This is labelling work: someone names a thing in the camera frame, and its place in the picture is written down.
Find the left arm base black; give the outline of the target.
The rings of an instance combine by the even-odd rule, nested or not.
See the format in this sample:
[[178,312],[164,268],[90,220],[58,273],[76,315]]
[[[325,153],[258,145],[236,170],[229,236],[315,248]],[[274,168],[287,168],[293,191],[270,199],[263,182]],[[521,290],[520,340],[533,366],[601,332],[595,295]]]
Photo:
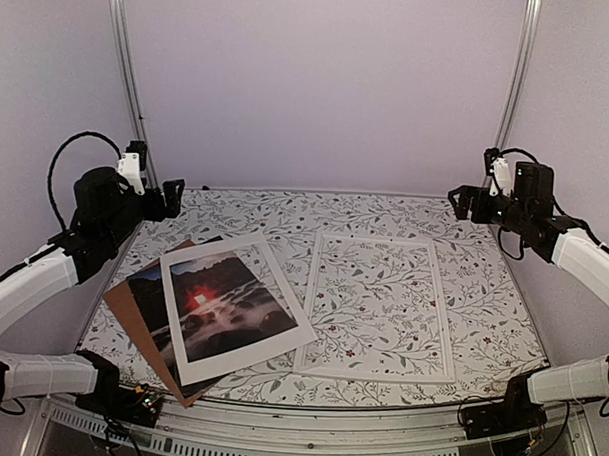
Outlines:
[[134,388],[114,387],[106,393],[77,394],[75,405],[114,421],[154,428],[162,409],[162,394],[141,384]]

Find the white picture frame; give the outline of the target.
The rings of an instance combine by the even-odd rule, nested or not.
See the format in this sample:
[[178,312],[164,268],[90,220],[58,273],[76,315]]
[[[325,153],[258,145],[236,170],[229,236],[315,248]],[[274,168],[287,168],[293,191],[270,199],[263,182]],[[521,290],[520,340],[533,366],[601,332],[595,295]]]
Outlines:
[[450,384],[455,366],[434,242],[320,232],[305,311],[317,338],[295,352],[305,375]]

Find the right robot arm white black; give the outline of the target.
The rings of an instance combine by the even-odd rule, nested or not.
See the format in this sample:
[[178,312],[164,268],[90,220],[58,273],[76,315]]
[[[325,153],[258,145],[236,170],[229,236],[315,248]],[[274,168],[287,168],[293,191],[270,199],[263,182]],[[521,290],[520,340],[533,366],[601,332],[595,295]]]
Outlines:
[[[609,251],[586,225],[554,213],[554,171],[521,161],[511,169],[501,156],[487,170],[491,187],[461,185],[449,192],[456,217],[518,235],[523,249],[575,277],[609,308]],[[492,418],[496,427],[516,431],[545,423],[544,404],[597,398],[609,398],[609,354],[514,376]]]

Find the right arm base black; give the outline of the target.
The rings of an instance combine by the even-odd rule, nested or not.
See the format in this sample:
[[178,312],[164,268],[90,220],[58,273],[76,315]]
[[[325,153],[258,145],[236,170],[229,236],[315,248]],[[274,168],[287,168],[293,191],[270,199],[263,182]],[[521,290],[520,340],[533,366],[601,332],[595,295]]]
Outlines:
[[493,456],[532,456],[547,423],[541,406],[509,407],[505,401],[469,396],[457,409],[467,440],[489,439]]

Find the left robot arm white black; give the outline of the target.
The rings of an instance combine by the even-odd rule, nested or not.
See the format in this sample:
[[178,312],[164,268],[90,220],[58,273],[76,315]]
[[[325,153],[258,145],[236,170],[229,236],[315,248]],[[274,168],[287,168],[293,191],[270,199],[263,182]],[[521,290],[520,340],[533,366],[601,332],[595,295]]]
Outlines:
[[[141,183],[139,175],[113,167],[95,168],[76,181],[69,227],[0,276],[0,336],[54,295],[98,274],[142,222],[179,215],[183,180],[155,189]],[[106,415],[119,415],[127,405],[118,369],[95,353],[34,356],[0,350],[0,406],[54,393],[82,396]]]

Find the white mat with clear sheet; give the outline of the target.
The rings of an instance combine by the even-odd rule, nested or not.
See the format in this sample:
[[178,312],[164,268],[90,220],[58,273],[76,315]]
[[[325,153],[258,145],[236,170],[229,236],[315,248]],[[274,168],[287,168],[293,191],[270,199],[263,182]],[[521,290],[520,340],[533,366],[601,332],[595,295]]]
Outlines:
[[231,374],[317,336],[261,232],[173,250],[160,259],[171,340],[184,385]]

